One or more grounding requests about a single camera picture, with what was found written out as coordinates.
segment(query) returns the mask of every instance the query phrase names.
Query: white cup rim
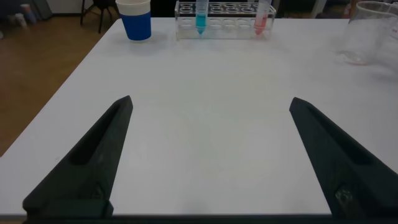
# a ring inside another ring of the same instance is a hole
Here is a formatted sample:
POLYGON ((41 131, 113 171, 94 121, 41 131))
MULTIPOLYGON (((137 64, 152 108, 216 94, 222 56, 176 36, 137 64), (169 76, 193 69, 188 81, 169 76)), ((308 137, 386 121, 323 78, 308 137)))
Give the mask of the white cup rim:
POLYGON ((141 4, 147 4, 148 2, 150 2, 150 0, 140 2, 140 3, 120 3, 118 0, 116 0, 116 4, 119 4, 121 6, 136 6, 136 5, 141 5, 141 4))

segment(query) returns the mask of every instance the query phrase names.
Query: blue liquid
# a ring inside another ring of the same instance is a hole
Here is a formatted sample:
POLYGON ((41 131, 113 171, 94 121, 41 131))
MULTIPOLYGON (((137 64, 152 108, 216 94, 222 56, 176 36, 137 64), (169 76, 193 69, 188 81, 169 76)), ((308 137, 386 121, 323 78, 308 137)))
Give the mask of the blue liquid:
POLYGON ((201 35, 206 29, 206 14, 197 14, 197 30, 201 35))

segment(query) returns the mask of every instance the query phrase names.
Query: glass beaker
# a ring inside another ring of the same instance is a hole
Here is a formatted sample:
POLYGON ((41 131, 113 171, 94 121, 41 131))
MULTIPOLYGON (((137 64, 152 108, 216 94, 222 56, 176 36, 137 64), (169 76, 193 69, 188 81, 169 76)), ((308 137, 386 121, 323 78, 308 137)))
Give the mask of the glass beaker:
POLYGON ((357 3, 337 53, 344 55, 348 63, 371 63, 397 21, 397 5, 375 1, 357 3))

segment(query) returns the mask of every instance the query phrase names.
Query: white wall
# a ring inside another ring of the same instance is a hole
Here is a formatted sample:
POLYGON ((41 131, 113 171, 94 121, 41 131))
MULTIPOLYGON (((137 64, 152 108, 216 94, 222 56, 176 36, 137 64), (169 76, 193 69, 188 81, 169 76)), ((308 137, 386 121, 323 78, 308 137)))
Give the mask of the white wall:
MULTIPOLYGON (((83 0, 47 0, 52 13, 80 13, 83 0)), ((92 0, 86 0, 85 7, 92 5, 92 0)))

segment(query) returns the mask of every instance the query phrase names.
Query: wooden floor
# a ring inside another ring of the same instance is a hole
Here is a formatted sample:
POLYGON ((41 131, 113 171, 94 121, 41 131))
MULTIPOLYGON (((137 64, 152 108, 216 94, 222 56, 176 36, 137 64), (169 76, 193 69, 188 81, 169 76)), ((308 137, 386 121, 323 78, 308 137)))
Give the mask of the wooden floor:
POLYGON ((53 17, 28 30, 3 26, 0 40, 0 156, 111 26, 105 14, 53 17))
POLYGON ((21 224, 23 221, 0 221, 0 224, 21 224))

